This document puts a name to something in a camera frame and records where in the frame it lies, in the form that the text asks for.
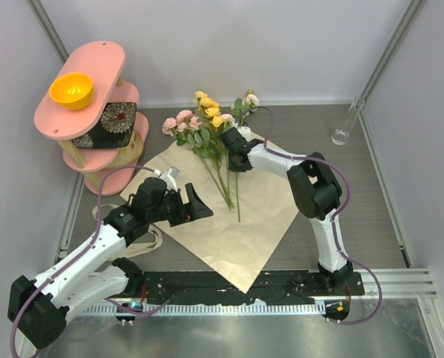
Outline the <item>white flower stem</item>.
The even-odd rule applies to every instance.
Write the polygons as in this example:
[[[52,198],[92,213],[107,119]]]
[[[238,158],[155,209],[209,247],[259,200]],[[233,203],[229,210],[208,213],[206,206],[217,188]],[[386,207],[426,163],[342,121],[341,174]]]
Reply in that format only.
[[[231,115],[235,118],[237,127],[245,124],[246,117],[256,111],[256,106],[260,104],[260,99],[253,89],[249,89],[243,98],[237,98],[232,105]],[[235,174],[235,193],[237,205],[237,221],[241,222],[240,194],[238,174]]]

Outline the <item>pink wooden tiered shelf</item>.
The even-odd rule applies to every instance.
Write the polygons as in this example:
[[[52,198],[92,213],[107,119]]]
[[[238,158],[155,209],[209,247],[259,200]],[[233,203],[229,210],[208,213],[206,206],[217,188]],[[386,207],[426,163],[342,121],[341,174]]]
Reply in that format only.
[[[131,181],[148,135],[148,119],[137,110],[138,89],[123,80],[125,51],[100,40],[75,49],[34,114],[34,124],[63,150],[68,167],[84,176],[91,192],[109,196]],[[96,125],[111,134],[129,132],[129,143],[94,148],[89,134]]]

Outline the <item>orange wrapping paper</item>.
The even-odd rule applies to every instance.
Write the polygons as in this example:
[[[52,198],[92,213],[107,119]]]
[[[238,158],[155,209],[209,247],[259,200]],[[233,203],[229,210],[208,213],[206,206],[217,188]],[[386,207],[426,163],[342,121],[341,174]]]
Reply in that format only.
[[[157,228],[194,254],[242,292],[247,292],[298,215],[287,179],[260,169],[235,175],[225,167],[215,171],[186,146],[167,135],[152,133],[141,159],[145,168],[122,191],[137,191],[148,169],[179,170],[179,188],[192,183],[201,200],[213,211],[206,219]]]

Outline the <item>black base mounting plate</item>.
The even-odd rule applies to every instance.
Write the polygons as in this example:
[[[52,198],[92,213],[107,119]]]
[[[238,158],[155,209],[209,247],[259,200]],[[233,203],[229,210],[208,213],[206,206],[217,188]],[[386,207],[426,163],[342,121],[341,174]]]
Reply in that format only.
[[[317,271],[262,271],[247,292],[242,292],[214,271],[147,271],[141,289],[149,304],[239,306],[260,300],[267,305],[312,304],[316,297],[362,296],[360,273],[338,287],[329,288]]]

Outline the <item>cream printed ribbon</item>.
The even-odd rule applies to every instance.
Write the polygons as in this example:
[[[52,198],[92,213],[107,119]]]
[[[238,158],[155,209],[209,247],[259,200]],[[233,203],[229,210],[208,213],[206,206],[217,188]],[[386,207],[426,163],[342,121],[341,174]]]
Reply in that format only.
[[[151,242],[131,243],[126,246],[125,239],[119,236],[116,228],[110,224],[101,223],[98,239],[93,244],[91,251],[101,254],[103,259],[107,261],[114,261],[118,258],[132,258],[142,254],[147,254],[158,249],[163,244],[163,235],[161,231],[150,224],[148,233],[154,236]]]

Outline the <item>black floral square plate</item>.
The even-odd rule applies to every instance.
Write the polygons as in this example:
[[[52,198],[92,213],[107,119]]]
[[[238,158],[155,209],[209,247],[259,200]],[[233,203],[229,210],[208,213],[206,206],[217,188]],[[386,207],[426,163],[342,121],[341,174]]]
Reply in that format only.
[[[107,103],[96,125],[72,139],[76,148],[112,149],[126,146],[131,138],[137,113],[135,102]]]

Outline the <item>yellow flower stem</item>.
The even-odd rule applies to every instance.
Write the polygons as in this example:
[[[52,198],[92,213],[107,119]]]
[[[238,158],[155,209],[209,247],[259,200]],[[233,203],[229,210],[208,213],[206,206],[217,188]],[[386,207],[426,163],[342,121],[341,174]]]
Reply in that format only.
[[[193,152],[197,154],[229,210],[235,208],[231,197],[231,179],[228,171],[228,152],[222,143],[221,135],[231,127],[223,116],[218,102],[207,93],[195,93],[196,125],[193,131]]]

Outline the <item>pink flower stem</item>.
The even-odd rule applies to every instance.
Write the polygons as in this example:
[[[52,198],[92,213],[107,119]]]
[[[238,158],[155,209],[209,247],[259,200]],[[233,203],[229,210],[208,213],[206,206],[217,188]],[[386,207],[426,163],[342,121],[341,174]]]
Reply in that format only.
[[[230,192],[228,152],[221,135],[233,126],[234,120],[229,114],[209,119],[201,112],[191,110],[182,110],[162,124],[163,134],[172,137],[178,146],[186,146],[201,159],[229,210],[234,209],[235,204]]]

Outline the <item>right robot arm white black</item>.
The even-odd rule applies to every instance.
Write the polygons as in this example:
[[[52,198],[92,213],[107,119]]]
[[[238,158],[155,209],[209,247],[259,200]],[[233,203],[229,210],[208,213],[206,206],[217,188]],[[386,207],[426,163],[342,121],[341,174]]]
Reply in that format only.
[[[236,128],[224,132],[221,141],[228,151],[230,171],[261,169],[288,180],[298,211],[313,228],[322,290],[335,295],[344,289],[353,266],[340,233],[342,188],[325,158],[317,152],[291,154],[261,139],[247,140]]]

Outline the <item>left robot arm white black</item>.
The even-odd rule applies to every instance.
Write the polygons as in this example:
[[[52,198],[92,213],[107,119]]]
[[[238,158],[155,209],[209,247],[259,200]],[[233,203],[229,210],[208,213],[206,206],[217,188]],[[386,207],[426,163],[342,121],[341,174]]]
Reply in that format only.
[[[187,202],[168,172],[145,179],[66,258],[33,279],[18,277],[10,287],[7,317],[13,324],[11,333],[21,333],[40,351],[91,305],[120,293],[127,298],[136,296],[142,287],[142,272],[117,255],[148,233],[152,224],[167,222],[174,227],[213,215],[191,183],[185,190]]]

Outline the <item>aluminium frame rail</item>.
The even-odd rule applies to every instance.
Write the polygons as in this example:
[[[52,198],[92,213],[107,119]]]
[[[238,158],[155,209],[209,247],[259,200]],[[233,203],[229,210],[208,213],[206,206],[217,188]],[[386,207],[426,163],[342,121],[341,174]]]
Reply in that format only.
[[[426,268],[375,269],[383,299],[436,298],[437,291]]]

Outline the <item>yellow plastic bowl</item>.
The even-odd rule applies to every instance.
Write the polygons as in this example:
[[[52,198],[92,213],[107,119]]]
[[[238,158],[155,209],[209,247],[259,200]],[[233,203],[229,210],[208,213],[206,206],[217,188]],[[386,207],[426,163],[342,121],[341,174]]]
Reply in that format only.
[[[68,110],[83,110],[93,99],[93,79],[82,72],[61,75],[49,87],[49,96]]]

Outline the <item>clear glass vase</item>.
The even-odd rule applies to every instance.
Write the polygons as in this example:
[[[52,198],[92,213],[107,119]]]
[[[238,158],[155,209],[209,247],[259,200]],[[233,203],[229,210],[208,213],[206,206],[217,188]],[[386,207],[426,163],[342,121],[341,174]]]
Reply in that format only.
[[[341,123],[331,134],[331,141],[336,145],[345,145],[351,136],[351,132],[358,120],[358,117],[363,109],[365,100],[363,97],[356,97],[351,103],[350,108]]]

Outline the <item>round cream patterned plate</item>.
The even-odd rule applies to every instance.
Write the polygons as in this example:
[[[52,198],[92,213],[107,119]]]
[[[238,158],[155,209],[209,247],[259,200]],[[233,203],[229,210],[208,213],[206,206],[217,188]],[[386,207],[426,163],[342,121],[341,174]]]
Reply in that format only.
[[[126,166],[134,161],[137,161],[140,155],[144,150],[144,142],[140,134],[133,130],[129,143],[119,149],[119,152],[110,166],[114,168],[118,168],[120,166]]]

